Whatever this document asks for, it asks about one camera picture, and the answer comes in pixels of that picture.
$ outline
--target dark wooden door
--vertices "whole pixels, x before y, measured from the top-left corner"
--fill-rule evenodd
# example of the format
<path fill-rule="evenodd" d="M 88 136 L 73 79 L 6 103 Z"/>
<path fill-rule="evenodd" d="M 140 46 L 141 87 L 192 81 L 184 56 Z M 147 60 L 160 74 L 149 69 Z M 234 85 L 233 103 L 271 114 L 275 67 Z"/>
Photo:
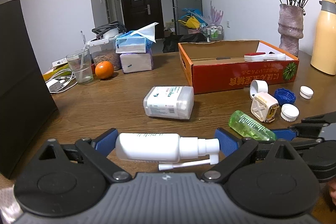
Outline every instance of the dark wooden door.
<path fill-rule="evenodd" d="M 164 38 L 161 0 L 121 0 L 121 3 L 128 31 L 158 22 L 155 26 L 155 38 Z"/>

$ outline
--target wooden table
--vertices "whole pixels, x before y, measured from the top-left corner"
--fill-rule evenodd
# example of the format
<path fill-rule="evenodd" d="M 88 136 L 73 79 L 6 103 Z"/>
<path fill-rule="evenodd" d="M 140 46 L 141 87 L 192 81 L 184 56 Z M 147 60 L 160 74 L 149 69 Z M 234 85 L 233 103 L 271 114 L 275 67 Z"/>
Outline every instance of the wooden table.
<path fill-rule="evenodd" d="M 336 111 L 336 77 L 325 75 L 310 66 L 310 56 L 300 52 L 300 64 L 294 83 L 271 85 L 269 93 L 277 88 L 292 90 L 297 97 L 296 106 L 300 110 L 300 119 L 308 116 Z M 59 115 L 35 137 L 29 151 L 22 157 L 16 173 L 34 155 L 42 143 L 56 138 L 60 143 L 74 143 L 81 137 L 96 137 L 109 128 L 119 132 L 139 133 L 178 133 L 181 136 L 213 138 L 215 129 L 223 127 L 229 130 L 230 115 L 241 110 L 251 115 L 251 100 L 248 89 L 195 95 L 194 109 L 188 121 L 149 118 L 143 109 L 143 99 L 153 86 L 188 85 L 180 65 L 179 54 L 161 54 L 153 57 L 154 70 L 124 75 L 117 71 L 111 80 L 95 80 L 86 85 L 76 85 L 70 90 L 54 96 Z M 300 97 L 302 85 L 311 87 L 314 96 L 311 100 Z M 276 120 L 268 127 L 286 128 L 290 123 L 276 114 Z M 120 161 L 115 152 L 109 159 L 127 172 L 156 172 L 157 164 Z M 176 169 L 176 172 L 196 172 L 209 169 L 209 166 L 196 166 Z M 13 181 L 0 176 L 0 188 L 10 186 Z M 336 223 L 336 212 L 331 212 L 326 200 L 320 198 L 313 212 L 323 223 Z"/>

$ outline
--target yellow thermos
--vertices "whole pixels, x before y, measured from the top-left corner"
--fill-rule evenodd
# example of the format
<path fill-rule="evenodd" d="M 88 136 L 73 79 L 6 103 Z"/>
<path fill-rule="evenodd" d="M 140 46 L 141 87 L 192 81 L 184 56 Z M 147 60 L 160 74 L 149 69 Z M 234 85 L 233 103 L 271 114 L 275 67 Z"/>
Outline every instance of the yellow thermos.
<path fill-rule="evenodd" d="M 324 73 L 336 75 L 336 0 L 322 0 L 310 63 Z"/>

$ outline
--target hand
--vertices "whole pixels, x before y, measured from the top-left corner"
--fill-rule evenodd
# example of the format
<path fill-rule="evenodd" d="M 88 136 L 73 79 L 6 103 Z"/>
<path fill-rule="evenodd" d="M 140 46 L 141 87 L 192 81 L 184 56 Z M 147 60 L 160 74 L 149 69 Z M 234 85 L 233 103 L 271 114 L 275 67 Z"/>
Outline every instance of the hand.
<path fill-rule="evenodd" d="M 328 185 L 330 196 L 333 199 L 333 203 L 336 205 L 336 179 L 328 182 Z"/>

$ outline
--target power adapter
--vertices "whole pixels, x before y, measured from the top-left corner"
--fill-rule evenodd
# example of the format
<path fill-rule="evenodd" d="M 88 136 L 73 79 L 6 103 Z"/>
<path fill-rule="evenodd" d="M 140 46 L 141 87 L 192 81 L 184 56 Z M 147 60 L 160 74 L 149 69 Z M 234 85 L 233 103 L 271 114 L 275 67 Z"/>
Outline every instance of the power adapter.
<path fill-rule="evenodd" d="M 49 92 L 55 92 L 57 90 L 60 90 L 62 87 L 61 82 L 56 79 L 51 79 L 49 82 L 47 82 L 47 87 Z"/>

